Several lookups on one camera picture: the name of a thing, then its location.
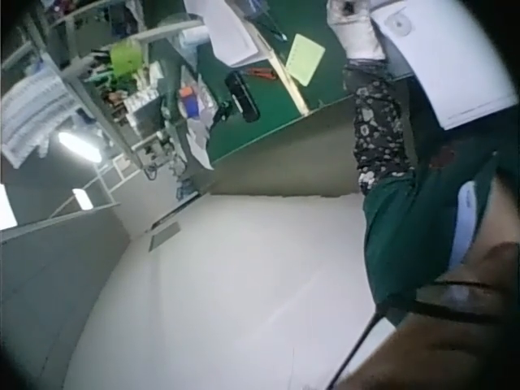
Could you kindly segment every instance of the gray wall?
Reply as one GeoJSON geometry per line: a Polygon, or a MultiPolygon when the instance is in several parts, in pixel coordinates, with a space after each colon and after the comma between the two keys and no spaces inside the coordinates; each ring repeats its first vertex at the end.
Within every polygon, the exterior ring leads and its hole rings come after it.
{"type": "Polygon", "coordinates": [[[2,347],[37,388],[60,388],[128,234],[111,210],[2,246],[2,347]]]}
{"type": "MultiPolygon", "coordinates": [[[[46,158],[33,154],[18,170],[2,161],[19,224],[48,218],[93,176],[92,164],[55,141],[46,158]]],[[[87,193],[96,206],[104,203],[97,185],[87,193]]],[[[77,210],[73,201],[60,214],[77,210]]],[[[2,354],[35,388],[61,388],[93,304],[128,242],[114,211],[102,210],[2,244],[2,354]]]]}

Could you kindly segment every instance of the patterned fabric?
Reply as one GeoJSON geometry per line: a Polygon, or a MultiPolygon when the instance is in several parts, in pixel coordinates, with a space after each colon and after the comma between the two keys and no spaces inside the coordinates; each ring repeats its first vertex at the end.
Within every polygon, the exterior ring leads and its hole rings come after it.
{"type": "Polygon", "coordinates": [[[356,99],[354,157],[364,195],[382,179],[413,170],[405,152],[401,106],[385,68],[382,61],[356,60],[344,70],[345,88],[356,99]]]}

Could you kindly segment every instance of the white floor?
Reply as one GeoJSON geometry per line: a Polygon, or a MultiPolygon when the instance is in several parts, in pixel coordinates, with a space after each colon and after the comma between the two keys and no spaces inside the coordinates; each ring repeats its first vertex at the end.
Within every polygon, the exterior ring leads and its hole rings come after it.
{"type": "MultiPolygon", "coordinates": [[[[64,388],[323,388],[373,312],[361,204],[357,194],[195,202],[152,253],[150,235],[131,243],[64,388]]],[[[354,365],[391,331],[382,324],[354,365]]]]}

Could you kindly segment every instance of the hand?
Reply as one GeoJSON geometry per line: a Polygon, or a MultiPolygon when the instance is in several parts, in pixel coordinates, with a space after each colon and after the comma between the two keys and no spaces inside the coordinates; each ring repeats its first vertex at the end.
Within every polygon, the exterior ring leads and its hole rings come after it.
{"type": "Polygon", "coordinates": [[[385,59],[372,27],[369,0],[328,0],[327,24],[337,35],[348,59],[385,59]]]}

